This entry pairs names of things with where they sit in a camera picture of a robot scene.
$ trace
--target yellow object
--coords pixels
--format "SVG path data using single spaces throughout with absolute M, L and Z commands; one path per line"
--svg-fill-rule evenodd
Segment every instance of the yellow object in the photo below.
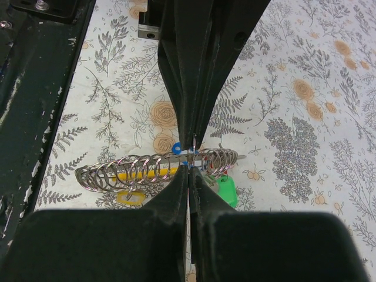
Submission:
M 159 173 L 159 177 L 165 176 L 168 173 L 168 171 L 169 171 L 168 169 L 161 169 L 160 173 Z M 176 172 L 177 172 L 177 167 L 173 167 L 173 168 L 170 169 L 170 175 L 171 176 L 173 176 Z M 118 176 L 119 176 L 120 180 L 127 180 L 127 174 L 126 173 L 119 173 Z M 154 177 L 155 177 L 154 170 L 151 170 L 147 173 L 147 178 L 152 179 Z M 135 179 L 135 178 L 136 178 L 136 173 L 132 172 L 132 178 L 131 179 Z M 142 179 L 142 173 L 141 172 L 137 173 L 137 179 Z M 112 177 L 112 181 L 114 181 L 114 182 L 116 181 L 116 176 Z
M 132 192 L 130 192 L 130 194 L 132 195 L 132 197 L 135 196 L 137 198 L 137 200 L 136 201 L 127 200 L 129 192 L 119 192 L 117 194 L 117 199 L 116 199 L 117 202 L 119 204 L 130 204 L 132 206 L 140 206 L 146 198 L 146 195 L 143 192 L 140 192 L 140 191 L 132 191 Z

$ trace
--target peeling black paint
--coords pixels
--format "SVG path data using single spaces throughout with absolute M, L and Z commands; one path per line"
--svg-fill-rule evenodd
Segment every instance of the peeling black paint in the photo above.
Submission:
M 26 216 L 35 207 L 94 4 L 94 0 L 81 0 L 79 16 L 71 25 L 40 24 L 39 18 L 22 13 L 22 26 L 0 78 L 0 119 L 5 116 L 0 124 L 1 232 L 8 223 L 0 236 L 0 259 L 20 214 Z M 74 46 L 69 38 L 77 38 Z M 51 132 L 45 133 L 48 127 Z M 41 167 L 32 177 L 37 161 Z

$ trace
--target screw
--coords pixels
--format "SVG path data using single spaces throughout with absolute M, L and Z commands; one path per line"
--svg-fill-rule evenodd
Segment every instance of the screw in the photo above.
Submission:
M 8 29 L 8 28 L 12 28 L 11 22 L 0 21 L 0 29 Z
M 45 10 L 48 10 L 49 5 L 43 0 L 37 0 L 35 4 L 35 8 L 41 11 L 45 11 Z

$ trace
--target green object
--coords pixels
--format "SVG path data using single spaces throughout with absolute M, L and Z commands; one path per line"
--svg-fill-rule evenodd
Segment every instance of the green object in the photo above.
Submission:
M 221 176 L 217 180 L 219 187 L 218 195 L 231 207 L 236 207 L 238 203 L 234 180 L 230 176 Z

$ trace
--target floral pattern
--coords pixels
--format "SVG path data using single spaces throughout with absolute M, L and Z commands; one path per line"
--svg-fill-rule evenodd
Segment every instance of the floral pattern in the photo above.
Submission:
M 170 152 L 176 114 L 146 0 L 97 0 L 37 209 L 136 209 L 81 188 L 78 166 Z M 236 150 L 241 211 L 338 216 L 376 279 L 376 0 L 271 0 L 224 84 L 205 148 Z M 163 186 L 143 188 L 146 200 Z M 187 247 L 186 281 L 195 281 Z

